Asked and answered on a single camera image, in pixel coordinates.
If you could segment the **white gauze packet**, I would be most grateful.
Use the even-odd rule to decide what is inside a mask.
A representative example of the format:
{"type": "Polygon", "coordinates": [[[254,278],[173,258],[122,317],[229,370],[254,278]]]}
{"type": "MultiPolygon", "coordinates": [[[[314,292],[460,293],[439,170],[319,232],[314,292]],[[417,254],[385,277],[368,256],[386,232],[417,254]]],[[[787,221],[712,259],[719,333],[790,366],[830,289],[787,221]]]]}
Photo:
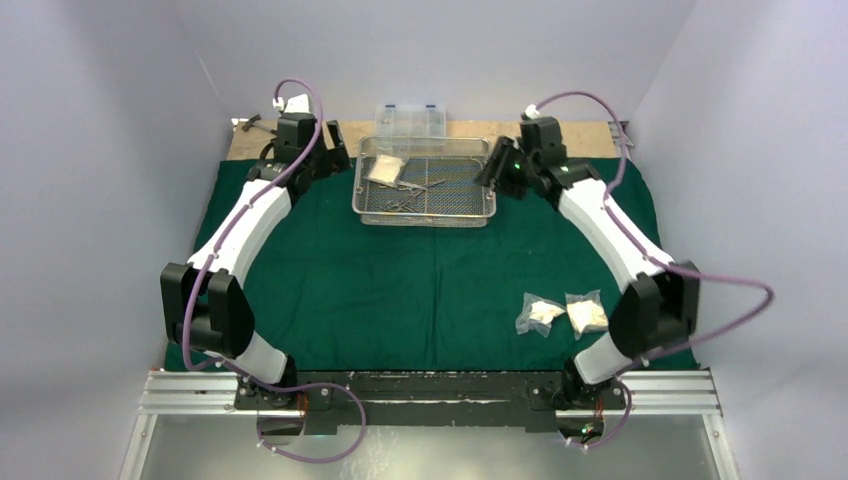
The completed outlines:
{"type": "Polygon", "coordinates": [[[407,161],[402,157],[378,154],[366,175],[366,179],[385,187],[396,187],[406,163],[407,161]]]}

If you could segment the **metal wire mesh tray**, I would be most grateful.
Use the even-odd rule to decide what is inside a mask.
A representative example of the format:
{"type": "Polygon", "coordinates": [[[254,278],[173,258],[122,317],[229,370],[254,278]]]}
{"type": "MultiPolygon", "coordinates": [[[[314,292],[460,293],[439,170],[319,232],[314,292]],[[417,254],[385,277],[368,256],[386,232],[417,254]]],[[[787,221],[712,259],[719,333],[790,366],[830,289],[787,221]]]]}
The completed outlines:
{"type": "Polygon", "coordinates": [[[366,225],[483,227],[496,211],[496,197],[489,189],[476,185],[474,177],[485,166],[489,149],[484,138],[364,137],[359,142],[352,209],[366,225]],[[419,201],[419,213],[383,211],[377,201],[387,199],[396,187],[366,179],[378,154],[407,161],[397,184],[425,184],[438,179],[446,179],[446,183],[419,201]]]}

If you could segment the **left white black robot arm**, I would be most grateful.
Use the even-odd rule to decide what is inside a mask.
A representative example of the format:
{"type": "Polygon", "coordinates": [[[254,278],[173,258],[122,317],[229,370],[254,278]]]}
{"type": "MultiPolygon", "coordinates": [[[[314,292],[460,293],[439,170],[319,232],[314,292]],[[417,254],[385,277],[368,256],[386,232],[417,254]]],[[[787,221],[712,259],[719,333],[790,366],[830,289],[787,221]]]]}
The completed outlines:
{"type": "Polygon", "coordinates": [[[320,179],[350,169],[335,121],[307,94],[277,97],[276,136],[249,170],[235,205],[206,243],[183,264],[160,275],[166,334],[184,366],[227,367],[272,408],[298,395],[296,362],[256,329],[243,284],[270,234],[320,179]]]}

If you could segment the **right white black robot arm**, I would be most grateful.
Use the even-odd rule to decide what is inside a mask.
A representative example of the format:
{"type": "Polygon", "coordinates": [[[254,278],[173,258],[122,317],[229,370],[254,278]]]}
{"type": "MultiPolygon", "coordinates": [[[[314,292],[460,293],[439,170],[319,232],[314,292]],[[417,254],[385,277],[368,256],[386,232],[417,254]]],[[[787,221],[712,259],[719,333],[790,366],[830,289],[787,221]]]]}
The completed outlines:
{"type": "Polygon", "coordinates": [[[697,326],[700,281],[649,240],[612,198],[587,160],[568,155],[559,122],[523,118],[520,135],[499,137],[476,184],[523,198],[533,191],[571,222],[605,262],[621,292],[608,330],[564,364],[561,392],[576,407],[638,358],[688,340],[697,326]]]}

